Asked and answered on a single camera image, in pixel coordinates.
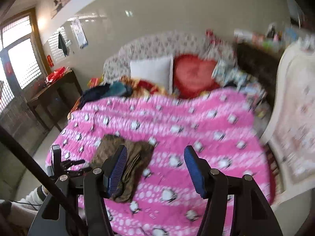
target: pink quilt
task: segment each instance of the pink quilt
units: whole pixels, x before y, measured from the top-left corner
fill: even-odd
[[[269,198],[269,170],[252,130],[253,115],[242,94],[221,89],[193,100],[164,96],[105,98],[71,114],[55,141],[62,159],[91,161],[105,134],[155,145],[131,203],[105,200],[112,228],[121,235],[196,235],[207,200],[195,191],[184,162],[184,148],[229,176],[251,174]],[[46,163],[50,164],[51,154]],[[224,235],[230,234],[229,196]]]

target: red heart-shaped pillow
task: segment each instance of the red heart-shaped pillow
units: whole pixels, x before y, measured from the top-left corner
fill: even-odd
[[[217,88],[218,85],[211,78],[216,64],[215,60],[202,60],[191,54],[175,58],[174,85],[181,92],[180,98],[195,98],[202,91]]]

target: window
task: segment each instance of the window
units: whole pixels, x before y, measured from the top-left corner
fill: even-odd
[[[11,43],[27,34],[30,34],[31,32],[32,26],[29,16],[14,21],[2,29],[3,47],[7,47]]]
[[[63,54],[62,49],[58,49],[59,33],[61,33],[63,39],[67,41],[67,35],[64,27],[58,28],[51,37],[48,39],[51,53],[56,63],[63,61],[66,57]]]
[[[30,39],[11,48],[8,54],[21,89],[41,74]]]
[[[5,77],[2,61],[0,59],[0,113],[2,113],[13,98],[14,95]]]

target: red bag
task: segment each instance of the red bag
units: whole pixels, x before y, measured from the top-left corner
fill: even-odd
[[[54,70],[50,75],[46,77],[46,81],[50,83],[55,82],[56,80],[58,80],[59,78],[63,76],[63,73],[65,72],[65,70],[66,68],[64,66]]]

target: brown cloth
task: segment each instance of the brown cloth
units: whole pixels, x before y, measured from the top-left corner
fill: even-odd
[[[119,145],[127,148],[128,158],[117,191],[111,197],[115,202],[131,201],[143,170],[149,165],[153,146],[145,141],[132,142],[122,137],[106,135],[90,163],[92,168],[99,168],[104,161],[113,157]]]

